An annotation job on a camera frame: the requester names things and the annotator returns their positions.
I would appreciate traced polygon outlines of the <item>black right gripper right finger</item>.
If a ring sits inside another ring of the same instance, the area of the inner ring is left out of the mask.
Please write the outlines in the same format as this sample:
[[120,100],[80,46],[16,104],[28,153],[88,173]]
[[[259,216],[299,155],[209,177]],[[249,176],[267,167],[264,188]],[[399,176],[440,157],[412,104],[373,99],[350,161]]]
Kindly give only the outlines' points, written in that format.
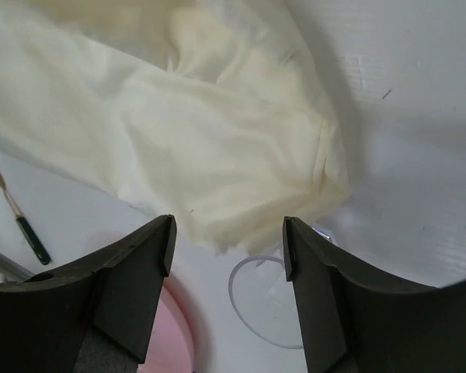
[[466,372],[466,280],[397,277],[295,217],[283,222],[283,256],[310,372]]

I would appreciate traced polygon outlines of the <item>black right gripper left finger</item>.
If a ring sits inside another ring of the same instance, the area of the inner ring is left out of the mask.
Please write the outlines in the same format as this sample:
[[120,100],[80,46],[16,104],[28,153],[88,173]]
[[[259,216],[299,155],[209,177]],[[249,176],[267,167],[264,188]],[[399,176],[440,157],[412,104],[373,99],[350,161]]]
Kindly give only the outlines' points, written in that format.
[[0,284],[0,372],[135,372],[144,363],[176,220],[162,215],[87,256]]

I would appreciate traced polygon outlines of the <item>pink plastic plate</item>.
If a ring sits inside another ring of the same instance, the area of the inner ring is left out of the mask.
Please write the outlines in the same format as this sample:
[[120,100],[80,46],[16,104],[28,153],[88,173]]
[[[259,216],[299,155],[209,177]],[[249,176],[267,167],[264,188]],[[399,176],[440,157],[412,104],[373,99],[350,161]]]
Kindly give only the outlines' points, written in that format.
[[139,372],[209,372],[211,332],[197,248],[179,234]]

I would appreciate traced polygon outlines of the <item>gold fork green handle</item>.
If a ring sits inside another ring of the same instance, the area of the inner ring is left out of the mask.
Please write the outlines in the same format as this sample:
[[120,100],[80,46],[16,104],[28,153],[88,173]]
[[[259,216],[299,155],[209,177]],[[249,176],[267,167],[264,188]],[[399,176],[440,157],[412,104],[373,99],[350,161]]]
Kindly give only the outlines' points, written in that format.
[[37,259],[43,264],[48,265],[51,263],[50,254],[45,249],[43,243],[40,241],[39,237],[33,230],[31,224],[26,219],[25,215],[20,210],[18,204],[13,199],[12,195],[7,189],[6,182],[0,173],[0,188],[4,194],[7,203],[9,204],[12,213],[15,215],[16,224],[19,226],[24,238],[30,245],[30,248],[34,252]]

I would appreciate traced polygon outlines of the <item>clear drinking glass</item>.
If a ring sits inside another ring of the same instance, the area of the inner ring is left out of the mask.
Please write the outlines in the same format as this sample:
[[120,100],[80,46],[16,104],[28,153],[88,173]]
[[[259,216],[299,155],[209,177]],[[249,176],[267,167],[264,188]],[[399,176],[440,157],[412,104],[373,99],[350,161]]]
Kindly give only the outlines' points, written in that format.
[[283,349],[303,348],[281,241],[261,255],[247,256],[233,267],[228,278],[228,295],[237,317],[258,338]]

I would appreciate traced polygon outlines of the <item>cream cloth placemat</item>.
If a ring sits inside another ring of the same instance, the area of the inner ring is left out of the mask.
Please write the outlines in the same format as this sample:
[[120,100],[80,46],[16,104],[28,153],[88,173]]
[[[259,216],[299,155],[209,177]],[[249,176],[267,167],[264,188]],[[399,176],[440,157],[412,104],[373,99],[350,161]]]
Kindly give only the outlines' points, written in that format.
[[282,1],[0,1],[0,152],[259,253],[350,195]]

